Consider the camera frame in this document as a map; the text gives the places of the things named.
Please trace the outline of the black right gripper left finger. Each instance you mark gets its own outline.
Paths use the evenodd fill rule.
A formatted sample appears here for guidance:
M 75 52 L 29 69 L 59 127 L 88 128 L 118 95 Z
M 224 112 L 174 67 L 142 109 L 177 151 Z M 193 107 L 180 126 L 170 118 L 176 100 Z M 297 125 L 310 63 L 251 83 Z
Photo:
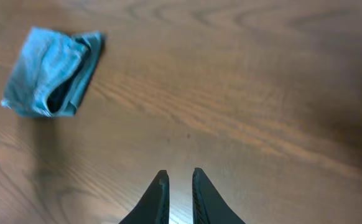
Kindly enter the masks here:
M 168 224 L 169 190 L 167 171 L 158 171 L 137 205 L 119 224 Z

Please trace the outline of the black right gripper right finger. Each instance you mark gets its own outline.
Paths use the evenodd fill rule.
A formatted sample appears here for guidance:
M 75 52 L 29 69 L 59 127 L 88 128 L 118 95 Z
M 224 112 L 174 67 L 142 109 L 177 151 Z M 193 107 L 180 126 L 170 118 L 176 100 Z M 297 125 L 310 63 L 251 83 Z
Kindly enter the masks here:
M 192 196 L 194 224 L 244 224 L 199 167 L 192 176 Z

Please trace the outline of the light blue denim jeans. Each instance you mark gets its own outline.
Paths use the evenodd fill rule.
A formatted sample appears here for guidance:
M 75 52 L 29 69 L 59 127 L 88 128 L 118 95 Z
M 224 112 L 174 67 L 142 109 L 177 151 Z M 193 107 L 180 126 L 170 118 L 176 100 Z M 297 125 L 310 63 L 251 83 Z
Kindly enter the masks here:
M 66 35 L 32 27 L 6 82 L 1 106 L 27 117 L 75 115 L 103 43 L 99 31 Z

